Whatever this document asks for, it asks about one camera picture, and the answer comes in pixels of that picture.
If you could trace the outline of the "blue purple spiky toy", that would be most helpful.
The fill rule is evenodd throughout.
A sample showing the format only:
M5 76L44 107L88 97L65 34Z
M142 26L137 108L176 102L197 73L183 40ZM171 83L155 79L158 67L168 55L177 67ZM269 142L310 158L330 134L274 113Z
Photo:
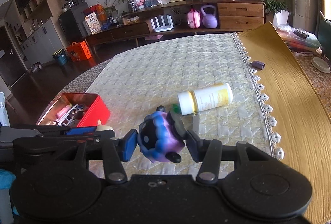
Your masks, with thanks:
M185 147L186 129L175 112L166 112L164 106L147 115L139 125L137 143L140 152L152 163L180 163L180 152Z

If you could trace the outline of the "white frame sunglasses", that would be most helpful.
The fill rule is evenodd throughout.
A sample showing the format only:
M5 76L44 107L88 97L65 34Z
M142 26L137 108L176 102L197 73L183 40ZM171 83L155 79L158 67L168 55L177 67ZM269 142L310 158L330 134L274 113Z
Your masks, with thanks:
M77 112L78 104L74 105L63 117L61 117L57 121L57 125L59 126L67 126L69 123L71 123L72 119L75 116L75 113Z

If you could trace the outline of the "small purple object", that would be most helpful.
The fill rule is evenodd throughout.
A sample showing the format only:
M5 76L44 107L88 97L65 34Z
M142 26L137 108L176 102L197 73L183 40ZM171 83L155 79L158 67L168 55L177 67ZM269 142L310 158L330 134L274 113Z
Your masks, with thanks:
M265 68L265 63L255 60L251 63L251 66L258 70L263 70Z

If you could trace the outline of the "white yellow pill bottle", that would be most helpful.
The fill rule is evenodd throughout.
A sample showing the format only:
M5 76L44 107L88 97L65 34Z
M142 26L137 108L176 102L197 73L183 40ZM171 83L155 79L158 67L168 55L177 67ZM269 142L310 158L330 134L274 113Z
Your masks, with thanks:
M233 92L228 83L218 83L198 90L178 94L182 115L190 115L228 105L233 100Z

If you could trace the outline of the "cereal box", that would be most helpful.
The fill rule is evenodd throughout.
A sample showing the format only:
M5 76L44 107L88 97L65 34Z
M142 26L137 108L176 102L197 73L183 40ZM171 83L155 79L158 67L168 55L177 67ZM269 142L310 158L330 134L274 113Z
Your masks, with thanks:
M101 25L95 12L85 16L85 22L91 32L95 34L101 31Z

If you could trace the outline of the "purple kettlebell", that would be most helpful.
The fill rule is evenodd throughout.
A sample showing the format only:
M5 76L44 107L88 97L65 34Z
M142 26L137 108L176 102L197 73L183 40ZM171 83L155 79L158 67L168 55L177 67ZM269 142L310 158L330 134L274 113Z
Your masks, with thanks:
M206 13L205 9L210 8L213 13ZM201 7L201 13L203 15L202 24L208 29L215 29L218 26L218 20L216 18L216 7L212 4L206 4Z

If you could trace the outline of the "white router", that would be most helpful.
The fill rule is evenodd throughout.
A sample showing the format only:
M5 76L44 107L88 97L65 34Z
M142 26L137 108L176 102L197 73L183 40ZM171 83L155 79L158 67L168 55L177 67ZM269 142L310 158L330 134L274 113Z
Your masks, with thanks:
M174 28L172 17L169 14L153 17L150 21L154 32L171 31Z

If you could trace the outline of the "pink small case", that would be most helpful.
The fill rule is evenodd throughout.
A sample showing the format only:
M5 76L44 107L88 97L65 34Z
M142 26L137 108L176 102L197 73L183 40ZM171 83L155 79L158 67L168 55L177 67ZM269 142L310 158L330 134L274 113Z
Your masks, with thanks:
M198 29L201 26L201 14L195 8L191 8L186 14L188 27Z

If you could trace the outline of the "silver nail clipper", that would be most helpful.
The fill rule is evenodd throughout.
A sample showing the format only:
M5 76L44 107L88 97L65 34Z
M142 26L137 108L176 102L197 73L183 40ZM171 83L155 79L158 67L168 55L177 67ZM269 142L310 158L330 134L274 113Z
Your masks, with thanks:
M192 117L192 131L196 134L199 134L199 127L200 127L200 114L194 113Z

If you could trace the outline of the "quilted cream table mat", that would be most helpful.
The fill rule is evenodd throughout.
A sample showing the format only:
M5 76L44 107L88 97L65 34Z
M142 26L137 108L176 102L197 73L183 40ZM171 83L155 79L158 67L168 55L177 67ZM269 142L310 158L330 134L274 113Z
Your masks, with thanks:
M225 146L248 142L281 160L281 136L268 95L237 34L210 34L156 42L116 55L88 88L110 110L108 125L123 137L178 94L226 82L233 101L200 112L199 137Z

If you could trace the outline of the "orange gift bag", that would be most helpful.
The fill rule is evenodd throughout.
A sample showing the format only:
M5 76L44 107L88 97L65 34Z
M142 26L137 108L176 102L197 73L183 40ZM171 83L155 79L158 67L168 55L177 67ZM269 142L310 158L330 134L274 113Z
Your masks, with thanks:
M67 47L67 52L73 62L89 60L92 57L86 41L73 42Z

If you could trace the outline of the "lace tablecloth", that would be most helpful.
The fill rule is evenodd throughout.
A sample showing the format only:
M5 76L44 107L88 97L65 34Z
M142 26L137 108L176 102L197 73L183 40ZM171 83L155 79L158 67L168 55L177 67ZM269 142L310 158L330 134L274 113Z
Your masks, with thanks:
M37 115L32 121L37 123L52 101L63 92L85 93L99 73L104 69L111 56L102 55L82 62L69 62L64 66L52 64L33 74L39 101L35 103Z

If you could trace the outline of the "red metal tin box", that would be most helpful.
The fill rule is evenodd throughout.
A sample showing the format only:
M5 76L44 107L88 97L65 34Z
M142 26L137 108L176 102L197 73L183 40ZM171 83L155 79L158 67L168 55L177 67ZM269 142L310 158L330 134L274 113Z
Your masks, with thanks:
M39 125L97 127L105 124L110 110L96 93L63 93L38 121Z

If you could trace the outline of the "black mini fridge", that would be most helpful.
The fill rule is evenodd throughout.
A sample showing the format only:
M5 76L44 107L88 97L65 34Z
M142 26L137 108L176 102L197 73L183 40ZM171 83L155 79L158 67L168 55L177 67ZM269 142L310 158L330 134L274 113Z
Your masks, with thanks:
M88 35L84 14L87 8L88 5L84 2L58 16L59 24L69 44L81 41Z

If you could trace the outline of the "yellow wood-grain mat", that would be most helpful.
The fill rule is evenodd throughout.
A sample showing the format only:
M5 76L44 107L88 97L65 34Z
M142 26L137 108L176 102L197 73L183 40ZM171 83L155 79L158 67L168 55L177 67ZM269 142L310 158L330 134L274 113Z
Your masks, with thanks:
M305 175L313 198L305 213L311 223L330 221L330 116L287 45L268 22L238 34L252 60L265 63L261 83L277 120L283 163Z

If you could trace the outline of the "white round lid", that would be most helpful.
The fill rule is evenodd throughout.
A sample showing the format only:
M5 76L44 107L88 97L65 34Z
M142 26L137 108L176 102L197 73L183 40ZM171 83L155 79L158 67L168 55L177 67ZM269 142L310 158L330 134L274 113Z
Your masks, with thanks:
M321 71L322 73L330 73L329 64L326 61L324 61L322 58L313 57L311 59L311 63L313 67L315 67L317 70Z

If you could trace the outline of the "stack of books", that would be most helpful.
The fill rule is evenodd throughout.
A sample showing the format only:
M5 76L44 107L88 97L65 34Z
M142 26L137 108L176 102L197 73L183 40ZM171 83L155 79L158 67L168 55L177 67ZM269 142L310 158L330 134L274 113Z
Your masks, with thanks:
M321 49L317 37L303 29L293 28L290 25L278 25L276 31L289 48L305 52L316 52Z

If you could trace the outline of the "wooden tv cabinet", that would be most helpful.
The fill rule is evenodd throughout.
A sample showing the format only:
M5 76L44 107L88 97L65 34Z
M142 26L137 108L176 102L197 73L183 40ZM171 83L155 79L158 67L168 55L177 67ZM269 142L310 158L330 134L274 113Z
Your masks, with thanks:
M203 6L206 6L205 14L214 15L217 26L212 29L204 25L195 29L189 27L188 12L191 9L201 11ZM88 35L85 41L92 49L98 45L126 40L135 40L136 45L139 45L139 39L158 35L154 27L165 19L159 22L152 20L161 15L170 15L173 22L173 29L160 32L161 35L241 32L266 23L265 11L266 6L261 0L184 0L128 13L123 17L124 22L135 17L138 19L127 25L111 26L107 30Z

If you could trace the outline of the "pink small bottle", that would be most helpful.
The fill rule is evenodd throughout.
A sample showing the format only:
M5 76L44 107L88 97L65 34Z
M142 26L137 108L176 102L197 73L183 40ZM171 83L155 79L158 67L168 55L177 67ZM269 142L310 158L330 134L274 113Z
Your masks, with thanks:
M56 113L57 118L61 118L72 108L71 104L66 105L64 108L62 108L58 113Z

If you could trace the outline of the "blue trash bin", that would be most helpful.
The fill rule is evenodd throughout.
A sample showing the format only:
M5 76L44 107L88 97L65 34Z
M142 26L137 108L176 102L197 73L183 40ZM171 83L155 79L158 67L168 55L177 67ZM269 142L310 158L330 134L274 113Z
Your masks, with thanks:
M63 49L57 50L52 56L59 66L64 66L68 62L67 55Z

